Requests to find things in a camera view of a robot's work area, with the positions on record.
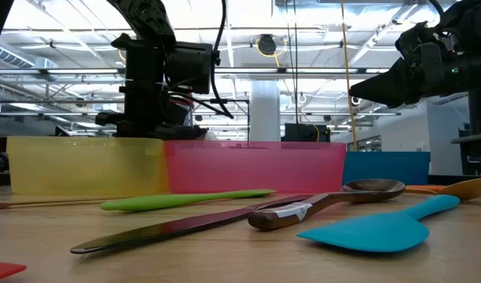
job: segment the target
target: pink translucent bin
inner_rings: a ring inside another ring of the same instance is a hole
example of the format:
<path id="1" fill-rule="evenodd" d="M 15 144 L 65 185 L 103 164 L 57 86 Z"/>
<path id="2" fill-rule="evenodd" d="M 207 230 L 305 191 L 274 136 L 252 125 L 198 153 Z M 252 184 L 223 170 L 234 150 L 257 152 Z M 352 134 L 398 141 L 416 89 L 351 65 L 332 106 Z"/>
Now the pink translucent bin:
<path id="1" fill-rule="evenodd" d="M 172 193 L 337 192 L 345 162 L 341 143 L 166 141 L 165 153 Z"/>

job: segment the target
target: yellow translucent bin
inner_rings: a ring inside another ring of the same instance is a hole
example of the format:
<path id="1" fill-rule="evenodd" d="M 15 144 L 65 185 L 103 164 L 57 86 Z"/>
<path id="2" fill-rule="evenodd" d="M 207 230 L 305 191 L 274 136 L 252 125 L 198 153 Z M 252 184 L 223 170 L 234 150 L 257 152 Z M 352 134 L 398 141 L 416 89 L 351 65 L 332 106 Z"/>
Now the yellow translucent bin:
<path id="1" fill-rule="evenodd" d="M 12 191 L 51 196 L 167 193 L 163 141 L 9 137 Z"/>

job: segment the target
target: spatula head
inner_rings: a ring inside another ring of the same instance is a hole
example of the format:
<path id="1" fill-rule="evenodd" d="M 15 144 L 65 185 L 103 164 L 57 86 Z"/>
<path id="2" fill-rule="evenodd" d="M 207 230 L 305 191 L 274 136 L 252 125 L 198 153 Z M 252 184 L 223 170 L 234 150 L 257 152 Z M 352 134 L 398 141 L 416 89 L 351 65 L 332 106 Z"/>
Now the spatula head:
<path id="1" fill-rule="evenodd" d="M 441 189 L 438 194 L 456 196 L 461 200 L 472 200 L 481 197 L 481 178 L 447 186 Z"/>
<path id="2" fill-rule="evenodd" d="M 404 212 L 346 219 L 298 234 L 312 241 L 364 252 L 400 252 L 428 237 L 426 226 Z"/>
<path id="3" fill-rule="evenodd" d="M 0 279 L 26 270 L 26 266 L 13 263 L 0 263 Z"/>

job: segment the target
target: knife blade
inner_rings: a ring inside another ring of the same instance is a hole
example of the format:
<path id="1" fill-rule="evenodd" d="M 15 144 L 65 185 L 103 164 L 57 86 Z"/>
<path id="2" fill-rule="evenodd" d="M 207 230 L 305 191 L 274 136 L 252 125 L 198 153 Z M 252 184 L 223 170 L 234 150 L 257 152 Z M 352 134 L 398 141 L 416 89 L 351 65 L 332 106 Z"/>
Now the knife blade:
<path id="1" fill-rule="evenodd" d="M 212 213 L 208 215 L 199 215 L 187 217 L 184 219 L 164 222 L 156 225 L 146 226 L 129 230 L 114 235 L 100 237 L 92 241 L 79 244 L 69 251 L 74 254 L 86 254 L 89 252 L 98 252 L 109 248 L 120 248 L 124 246 L 139 246 L 155 241 L 164 241 L 174 237 L 179 237 L 188 233 L 199 232 L 222 226 L 237 220 L 245 219 L 248 215 L 260 208 L 274 208 L 280 205 L 290 204 L 295 201 L 305 200 L 311 196 L 298 195 L 294 197 L 286 197 L 280 200 L 274 200 L 262 204 L 255 204 L 246 208 L 236 209 L 232 211 L 224 211 Z"/>

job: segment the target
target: blue spatula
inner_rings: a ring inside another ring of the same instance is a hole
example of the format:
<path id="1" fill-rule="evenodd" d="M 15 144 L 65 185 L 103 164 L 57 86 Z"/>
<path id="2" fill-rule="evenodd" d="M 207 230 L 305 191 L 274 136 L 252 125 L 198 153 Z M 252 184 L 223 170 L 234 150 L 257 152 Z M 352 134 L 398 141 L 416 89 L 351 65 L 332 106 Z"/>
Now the blue spatula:
<path id="1" fill-rule="evenodd" d="M 346 219 L 298 233 L 298 237 L 364 252 L 400 252 L 428 237 L 428 228 L 418 219 L 455 208 L 459 202 L 458 197 L 436 196 L 401 211 Z"/>

